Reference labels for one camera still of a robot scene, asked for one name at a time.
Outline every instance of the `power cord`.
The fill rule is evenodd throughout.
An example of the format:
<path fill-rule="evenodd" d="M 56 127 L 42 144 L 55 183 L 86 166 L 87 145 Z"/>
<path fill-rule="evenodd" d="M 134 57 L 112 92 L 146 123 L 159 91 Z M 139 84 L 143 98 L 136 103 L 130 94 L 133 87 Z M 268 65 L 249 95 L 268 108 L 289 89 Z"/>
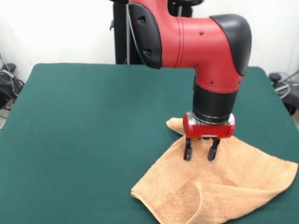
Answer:
<path fill-rule="evenodd" d="M 294 77 L 295 75 L 299 74 L 299 70 L 294 72 L 292 75 L 290 75 L 289 77 L 281 80 L 280 82 L 277 82 L 275 86 L 279 85 L 279 84 L 282 84 L 284 83 L 285 81 L 288 81 L 289 79 L 291 79 L 292 77 Z"/>
<path fill-rule="evenodd" d="M 1 55 L 1 52 L 0 52 L 0 60 L 2 61 L 2 64 L 3 64 L 3 66 L 7 69 L 7 71 L 10 72 L 10 68 L 8 67 L 7 64 L 4 63 L 4 60 L 3 60 L 2 55 Z"/>

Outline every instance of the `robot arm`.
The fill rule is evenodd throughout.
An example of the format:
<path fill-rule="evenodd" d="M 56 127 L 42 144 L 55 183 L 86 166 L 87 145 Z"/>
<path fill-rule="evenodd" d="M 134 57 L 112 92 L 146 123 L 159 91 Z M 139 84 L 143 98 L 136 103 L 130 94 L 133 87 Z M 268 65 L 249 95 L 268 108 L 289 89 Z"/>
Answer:
<path fill-rule="evenodd" d="M 151 68 L 194 68 L 193 109 L 184 115 L 185 159 L 192 138 L 213 138 L 213 160 L 221 138 L 234 133 L 236 95 L 251 52 L 251 30 L 235 14 L 173 17 L 168 0 L 129 0 L 127 11 L 138 53 Z"/>

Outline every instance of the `cable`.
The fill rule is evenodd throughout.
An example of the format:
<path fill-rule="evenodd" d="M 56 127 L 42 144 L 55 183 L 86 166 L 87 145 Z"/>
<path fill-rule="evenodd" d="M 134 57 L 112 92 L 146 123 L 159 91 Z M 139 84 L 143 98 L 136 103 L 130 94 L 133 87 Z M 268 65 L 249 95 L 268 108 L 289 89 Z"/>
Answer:
<path fill-rule="evenodd" d="M 288 83 L 283 82 L 283 84 L 285 84 L 285 85 L 284 86 L 280 86 L 280 87 L 278 87 L 278 88 L 275 89 L 276 92 L 279 92 L 279 91 L 282 91 L 284 89 L 287 89 L 286 93 L 284 93 L 283 95 L 280 96 L 281 99 L 285 98 L 287 95 L 290 94 L 291 87 L 299 86 L 299 83 L 294 83 L 292 85 L 289 85 Z"/>
<path fill-rule="evenodd" d="M 3 60 L 2 55 L 1 55 L 1 52 L 0 52 L 0 60 L 2 61 L 2 64 L 6 67 L 6 69 L 10 72 L 10 69 L 7 66 L 7 64 L 4 63 L 4 60 Z"/>
<path fill-rule="evenodd" d="M 299 86 L 299 83 L 294 83 L 292 85 L 289 85 L 288 83 L 285 83 L 285 86 L 280 86 L 280 87 L 276 88 L 275 91 L 278 92 L 278 91 L 284 90 L 284 89 L 289 88 L 289 87 L 294 87 L 294 86 Z"/>
<path fill-rule="evenodd" d="M 280 83 L 284 83 L 285 81 L 289 80 L 290 78 L 294 77 L 295 75 L 299 74 L 299 70 L 296 71 L 295 73 L 293 73 L 292 75 L 290 75 L 288 78 L 285 78 L 283 79 L 281 82 L 279 82 L 278 84 Z"/>
<path fill-rule="evenodd" d="M 283 71 L 276 71 L 275 73 L 278 73 L 278 74 L 281 74 L 281 75 L 286 75 L 288 77 L 290 77 L 290 75 L 286 72 L 283 72 Z"/>

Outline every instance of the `towel fold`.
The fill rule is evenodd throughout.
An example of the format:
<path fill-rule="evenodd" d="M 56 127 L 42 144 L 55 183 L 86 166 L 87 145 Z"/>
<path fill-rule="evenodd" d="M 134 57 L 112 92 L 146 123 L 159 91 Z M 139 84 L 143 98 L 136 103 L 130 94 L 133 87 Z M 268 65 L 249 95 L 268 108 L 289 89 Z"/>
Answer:
<path fill-rule="evenodd" d="M 184 135 L 182 119 L 166 124 Z M 131 195 L 161 224 L 220 224 L 263 206 L 296 176 L 297 163 L 270 156 L 236 137 L 222 139 L 210 162 L 211 145 L 210 140 L 192 140 L 192 159 L 185 161 L 185 137 L 178 139 Z"/>

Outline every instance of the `towel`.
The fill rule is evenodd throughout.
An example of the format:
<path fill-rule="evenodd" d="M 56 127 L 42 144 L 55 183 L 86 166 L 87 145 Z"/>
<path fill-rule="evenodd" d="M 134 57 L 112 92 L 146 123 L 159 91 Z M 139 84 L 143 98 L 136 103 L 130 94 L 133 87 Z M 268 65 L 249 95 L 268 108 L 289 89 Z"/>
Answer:
<path fill-rule="evenodd" d="M 167 126 L 184 135 L 183 120 Z M 185 137 L 175 141 L 131 190 L 161 224 L 220 224 L 265 205 L 293 182 L 298 164 L 268 155 L 245 142 L 222 139 L 214 161 L 211 140 L 192 140 L 192 159 L 183 160 Z"/>

